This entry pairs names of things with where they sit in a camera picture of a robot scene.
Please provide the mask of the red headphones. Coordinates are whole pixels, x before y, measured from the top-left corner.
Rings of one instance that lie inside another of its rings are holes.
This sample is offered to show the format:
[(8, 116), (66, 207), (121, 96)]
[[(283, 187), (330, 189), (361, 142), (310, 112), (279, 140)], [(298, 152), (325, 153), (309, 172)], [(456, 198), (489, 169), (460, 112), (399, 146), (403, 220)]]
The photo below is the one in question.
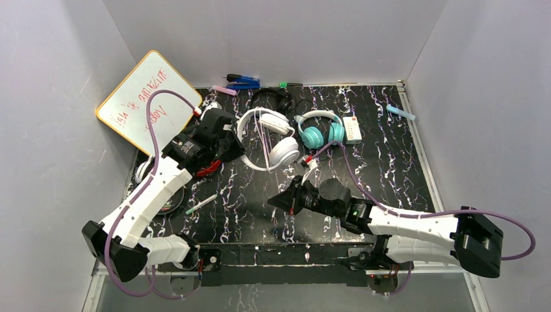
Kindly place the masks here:
[(195, 173), (195, 177), (201, 178), (201, 177), (210, 176), (218, 170), (218, 168), (220, 167), (221, 164), (222, 164), (222, 161), (220, 159), (212, 161), (209, 166), (206, 166), (206, 167), (198, 170)]

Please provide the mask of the small white labelled box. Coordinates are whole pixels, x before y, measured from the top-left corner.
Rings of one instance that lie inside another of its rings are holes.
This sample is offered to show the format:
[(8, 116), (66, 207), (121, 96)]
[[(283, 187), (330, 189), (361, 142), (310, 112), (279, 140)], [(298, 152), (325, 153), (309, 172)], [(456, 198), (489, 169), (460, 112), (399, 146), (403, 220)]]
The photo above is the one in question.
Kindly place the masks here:
[(346, 132), (345, 143), (359, 144), (362, 141), (363, 136), (359, 127), (358, 118), (355, 116), (345, 116), (342, 118), (342, 121)]

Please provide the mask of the small black headphones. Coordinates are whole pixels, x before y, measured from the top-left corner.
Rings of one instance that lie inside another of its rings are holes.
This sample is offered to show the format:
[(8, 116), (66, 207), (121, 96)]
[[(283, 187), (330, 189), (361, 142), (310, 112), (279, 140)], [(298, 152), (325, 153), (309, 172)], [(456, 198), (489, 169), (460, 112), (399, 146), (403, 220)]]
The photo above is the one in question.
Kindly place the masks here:
[(259, 89), (252, 95), (250, 104), (267, 104), (269, 109), (291, 118), (306, 113), (306, 109), (312, 108), (314, 105), (312, 100), (307, 98), (298, 99), (294, 94), (283, 88)]

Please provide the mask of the black and white headphones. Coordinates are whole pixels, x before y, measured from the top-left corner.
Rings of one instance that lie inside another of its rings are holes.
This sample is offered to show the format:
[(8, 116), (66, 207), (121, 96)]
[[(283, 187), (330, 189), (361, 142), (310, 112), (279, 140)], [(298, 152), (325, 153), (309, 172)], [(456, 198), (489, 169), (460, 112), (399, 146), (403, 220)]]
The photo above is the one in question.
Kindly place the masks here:
[(166, 157), (160, 158), (155, 173), (153, 159), (148, 159), (137, 167), (136, 190), (143, 187), (147, 179), (152, 177), (150, 184), (135, 202), (139, 208), (145, 207), (145, 216), (170, 214), (182, 204), (185, 197), (185, 182), (181, 179), (182, 169), (177, 166), (178, 162)]

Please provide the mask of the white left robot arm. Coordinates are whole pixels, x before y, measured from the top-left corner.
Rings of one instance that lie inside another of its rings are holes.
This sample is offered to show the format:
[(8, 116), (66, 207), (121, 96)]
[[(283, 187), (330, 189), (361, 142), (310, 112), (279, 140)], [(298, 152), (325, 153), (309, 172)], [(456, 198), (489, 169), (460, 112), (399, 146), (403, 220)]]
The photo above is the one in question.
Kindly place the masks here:
[(225, 110), (205, 111), (198, 124), (182, 130), (153, 158), (149, 174), (118, 208), (102, 221), (83, 226), (89, 250), (112, 277), (128, 282), (145, 268), (165, 263), (179, 263), (187, 270), (196, 268), (199, 244), (193, 238), (175, 234), (148, 239), (142, 234), (178, 190), (243, 155), (236, 122), (236, 117)]

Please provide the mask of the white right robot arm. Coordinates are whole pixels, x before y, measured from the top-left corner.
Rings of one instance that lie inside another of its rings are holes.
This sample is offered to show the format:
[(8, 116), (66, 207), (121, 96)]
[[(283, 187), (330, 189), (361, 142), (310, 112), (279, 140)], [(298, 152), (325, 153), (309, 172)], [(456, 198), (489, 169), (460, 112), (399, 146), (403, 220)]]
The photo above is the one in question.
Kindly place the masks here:
[(376, 243), (367, 253), (372, 263), (436, 262), (457, 265), (484, 278), (500, 276), (503, 231), (476, 210), (439, 215), (377, 206), (353, 196), (336, 178), (315, 187), (301, 176), (267, 203), (290, 215), (307, 209), (330, 216), (350, 233), (375, 236)]

